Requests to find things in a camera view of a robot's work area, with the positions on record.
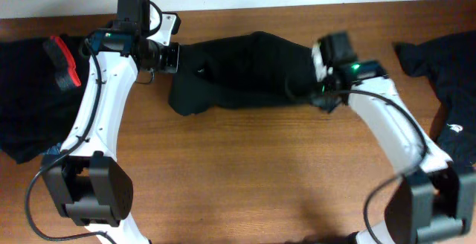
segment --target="wooden table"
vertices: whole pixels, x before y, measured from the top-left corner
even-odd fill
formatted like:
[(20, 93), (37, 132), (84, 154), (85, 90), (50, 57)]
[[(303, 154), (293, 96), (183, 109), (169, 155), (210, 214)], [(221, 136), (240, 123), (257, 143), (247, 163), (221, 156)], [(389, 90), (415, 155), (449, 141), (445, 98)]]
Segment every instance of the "wooden table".
[[(421, 43), (476, 29), (476, 0), (179, 14), (182, 26), (173, 39), (185, 44), (262, 30), (311, 46), (327, 33), (349, 31), (358, 55), (381, 61), (427, 131), (440, 103), (425, 78), (403, 74), (391, 43)], [(0, 40), (83, 35), (111, 18), (0, 20)], [(170, 83), (170, 76), (158, 76), (151, 86), (133, 86), (118, 138), (119, 163), (134, 181), (132, 213), (154, 243), (282, 243), (364, 228), (365, 196), (392, 169), (350, 109), (342, 106), (328, 115), (310, 106), (215, 108), (184, 118), (167, 105)], [(0, 155), (0, 243), (44, 243), (23, 212), (25, 188), (38, 168), (39, 158), (15, 165)], [(383, 217), (391, 193), (376, 199), (372, 221)], [(48, 234), (84, 231), (59, 217), (42, 182), (33, 191), (32, 208)], [(476, 242), (473, 229), (449, 243)]]

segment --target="black cloth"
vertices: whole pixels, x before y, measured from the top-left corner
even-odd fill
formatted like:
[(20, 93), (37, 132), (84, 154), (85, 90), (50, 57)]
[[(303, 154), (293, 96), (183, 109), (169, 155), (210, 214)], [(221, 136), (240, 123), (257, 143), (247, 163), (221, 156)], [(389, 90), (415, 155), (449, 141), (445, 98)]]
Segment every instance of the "black cloth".
[(286, 86), (299, 95), (316, 84), (311, 49), (265, 32), (183, 45), (179, 61), (169, 104), (180, 115), (293, 105)]
[[(86, 88), (89, 62), (81, 38), (61, 36), (73, 54), (81, 87), (61, 92), (42, 48), (47, 39), (0, 43), (0, 149), (18, 163), (65, 140)], [(169, 103), (181, 115), (212, 106), (230, 109), (296, 104), (316, 83), (311, 49), (264, 32), (180, 47)]]
[(399, 43), (403, 71), (426, 76), (448, 108), (438, 145), (455, 161), (476, 163), (476, 31), (444, 36), (421, 45)]
[(0, 149), (17, 163), (64, 141), (80, 108), (89, 62), (79, 55), (82, 38), (62, 35), (76, 62), (81, 87), (62, 92), (45, 53), (46, 38), (0, 43)]

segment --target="black cable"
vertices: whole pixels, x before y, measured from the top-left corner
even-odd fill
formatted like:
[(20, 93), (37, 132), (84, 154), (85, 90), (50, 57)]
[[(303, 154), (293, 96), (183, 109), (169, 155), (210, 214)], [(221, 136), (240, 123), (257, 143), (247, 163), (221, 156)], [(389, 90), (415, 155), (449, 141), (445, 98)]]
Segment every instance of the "black cable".
[(155, 71), (154, 71), (154, 70), (150, 70), (150, 71), (147, 70), (147, 72), (150, 73), (150, 80), (149, 80), (149, 82), (140, 82), (140, 81), (137, 81), (137, 80), (136, 80), (134, 83), (136, 83), (136, 84), (141, 84), (141, 85), (150, 85), (150, 84), (152, 84), (152, 83), (154, 82), (154, 80), (155, 80)]
[(74, 144), (74, 146), (61, 153), (61, 156), (48, 164), (47, 166), (41, 167), (39, 169), (39, 172), (33, 177), (31, 180), (30, 184), (28, 185), (26, 194), (25, 194), (25, 215), (28, 220), (28, 224), (30, 225), (31, 229), (37, 234), (39, 237), (43, 238), (44, 240), (47, 241), (68, 241), (68, 240), (77, 240), (80, 238), (84, 237), (92, 237), (92, 236), (102, 236), (106, 238), (111, 244), (116, 244), (116, 242), (107, 235), (107, 232), (102, 232), (102, 231), (97, 231), (97, 232), (89, 232), (89, 233), (84, 233), (84, 234), (76, 234), (72, 236), (67, 236), (67, 237), (50, 237), (43, 232), (39, 230), (39, 228), (36, 226), (35, 222), (33, 221), (33, 217), (31, 216), (31, 211), (30, 211), (30, 196), (31, 196), (31, 191), (33, 190), (33, 186), (36, 184), (36, 181), (38, 181), (39, 177), (45, 173), (46, 171), (50, 170), (52, 167), (58, 165), (61, 163), (63, 160), (65, 160), (73, 151), (75, 151), (86, 139), (86, 137), (89, 134), (89, 131), (92, 128), (92, 125), (94, 123), (94, 117), (96, 116), (97, 108), (99, 106), (99, 101), (100, 101), (100, 95), (101, 95), (101, 89), (103, 85), (103, 78), (101, 76), (101, 70), (99, 66), (99, 62), (97, 61), (96, 55), (93, 53), (91, 46), (88, 42), (87, 39), (85, 39), (85, 46), (89, 50), (93, 60), (94, 60), (94, 65), (96, 66), (96, 71), (97, 71), (97, 90), (96, 90), (96, 96), (94, 98), (94, 105), (92, 107), (91, 111), (91, 116), (89, 117), (88, 124), (86, 125), (86, 128), (84, 130), (84, 133), (82, 136), (78, 136), (77, 143)]
[[(289, 91), (288, 86), (287, 86), (287, 82), (286, 82), (285, 86), (286, 86), (286, 93), (288, 94), (288, 96), (291, 95), (291, 97), (294, 97), (292, 94), (290, 94), (290, 91)], [(375, 241), (377, 244), (383, 244), (379, 240), (379, 238), (375, 235), (375, 233), (373, 232), (372, 225), (370, 225), (370, 221), (369, 221), (369, 217), (368, 217), (368, 209), (369, 209), (369, 206), (370, 206), (370, 202), (372, 201), (372, 199), (375, 197), (375, 195), (378, 192), (380, 192), (382, 189), (387, 187), (389, 184), (393, 183), (394, 181), (398, 180), (401, 177), (404, 177), (406, 175), (410, 175), (410, 174), (414, 173), (416, 170), (418, 170), (419, 165), (422, 163), (423, 159), (425, 159), (426, 153), (428, 151), (428, 145), (426, 144), (426, 140), (425, 140), (425, 136), (423, 135), (423, 132), (419, 129), (419, 126), (418, 126), (417, 122), (410, 116), (410, 114), (408, 114), (408, 112), (406, 110), (404, 110), (401, 106), (399, 106), (397, 103), (393, 102), (391, 99), (388, 99), (384, 96), (381, 96), (380, 94), (376, 94), (376, 93), (369, 92), (369, 91), (341, 90), (341, 91), (334, 91), (334, 92), (332, 91), (332, 92), (325, 93), (325, 94), (319, 94), (319, 95), (315, 95), (313, 97), (308, 97), (308, 98), (309, 99), (314, 99), (314, 98), (317, 98), (317, 97), (336, 97), (336, 96), (343, 95), (343, 94), (367, 95), (367, 96), (378, 98), (378, 99), (386, 102), (386, 104), (391, 105), (396, 110), (398, 110), (400, 113), (402, 113), (402, 115), (405, 116), (405, 118), (408, 120), (408, 122), (410, 122), (410, 124), (415, 129), (416, 133), (418, 134), (418, 136), (419, 136), (419, 138), (422, 142), (422, 145), (423, 145), (422, 152), (421, 152), (421, 159), (414, 166), (412, 166), (412, 167), (410, 167), (406, 170), (403, 170), (402, 172), (397, 173), (397, 174), (391, 176), (389, 179), (386, 179), (385, 181), (383, 181), (379, 186), (374, 188), (372, 190), (372, 192), (370, 192), (370, 194), (365, 199), (364, 210), (363, 210), (365, 227), (369, 231), (369, 234), (372, 237), (373, 241)]]

